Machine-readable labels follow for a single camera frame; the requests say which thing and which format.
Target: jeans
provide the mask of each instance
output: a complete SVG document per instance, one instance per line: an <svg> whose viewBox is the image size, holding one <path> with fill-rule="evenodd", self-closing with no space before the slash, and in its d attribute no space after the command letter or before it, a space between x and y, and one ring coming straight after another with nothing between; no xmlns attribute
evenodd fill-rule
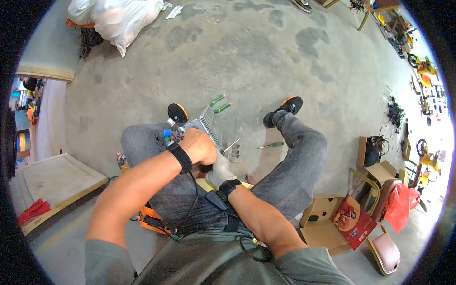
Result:
<svg viewBox="0 0 456 285"><path fill-rule="evenodd" d="M282 133L288 152L285 159L251 191L261 200L277 208L287 220L303 212L312 203L315 185L327 156L327 141L318 131L305 126L292 113L279 111L273 123ZM163 130L167 124L138 124L122 134L122 147L130 167L166 150ZM199 199L185 225L182 224L195 198L195 185L188 175L177 175L149 201L152 208L170 228L182 229L184 234L207 230L223 230L228 216L205 198L198 186ZM248 233L241 222L239 232Z"/></svg>

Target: knee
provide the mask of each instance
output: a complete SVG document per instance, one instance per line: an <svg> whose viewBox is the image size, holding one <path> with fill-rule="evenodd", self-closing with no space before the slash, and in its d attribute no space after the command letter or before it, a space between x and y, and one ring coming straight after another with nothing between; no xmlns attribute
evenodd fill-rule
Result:
<svg viewBox="0 0 456 285"><path fill-rule="evenodd" d="M120 143L122 148L128 149L130 146L141 144L141 142L150 141L156 137L160 132L155 125L149 124L135 124L124 130Z"/></svg>
<svg viewBox="0 0 456 285"><path fill-rule="evenodd" d="M317 130L302 136L298 140L297 147L314 153L326 156L328 153L328 141L325 136Z"/></svg>

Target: metal heatsink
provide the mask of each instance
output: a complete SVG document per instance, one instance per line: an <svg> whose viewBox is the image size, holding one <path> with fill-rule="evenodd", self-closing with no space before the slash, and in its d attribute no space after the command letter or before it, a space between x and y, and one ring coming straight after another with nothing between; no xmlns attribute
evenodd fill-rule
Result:
<svg viewBox="0 0 456 285"><path fill-rule="evenodd" d="M206 132L214 142L214 144L218 147L222 147L222 129L220 126L219 118L217 118L214 114L214 110L212 109L211 105L205 106L200 111L199 116L196 118L189 120L183 128L185 130L189 128L195 128L198 130L202 130Z"/></svg>

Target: wall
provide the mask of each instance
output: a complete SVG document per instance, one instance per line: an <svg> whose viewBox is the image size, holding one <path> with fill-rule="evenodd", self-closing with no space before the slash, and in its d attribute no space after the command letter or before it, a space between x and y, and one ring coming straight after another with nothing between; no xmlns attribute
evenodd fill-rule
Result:
<svg viewBox="0 0 456 285"><path fill-rule="evenodd" d="M65 25L71 0L56 0L41 20L25 48L20 66L77 73L79 31Z"/></svg>

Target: white work glove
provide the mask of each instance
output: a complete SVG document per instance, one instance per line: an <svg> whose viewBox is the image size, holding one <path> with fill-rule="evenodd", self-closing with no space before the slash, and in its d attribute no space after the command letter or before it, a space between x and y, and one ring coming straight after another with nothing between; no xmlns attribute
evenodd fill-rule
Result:
<svg viewBox="0 0 456 285"><path fill-rule="evenodd" d="M228 158L223 156L220 153L220 150L217 149L217 159L212 165L212 170L206 173L206 180L214 185L217 190L226 180L237 179L237 177L229 170L229 165L230 162Z"/></svg>

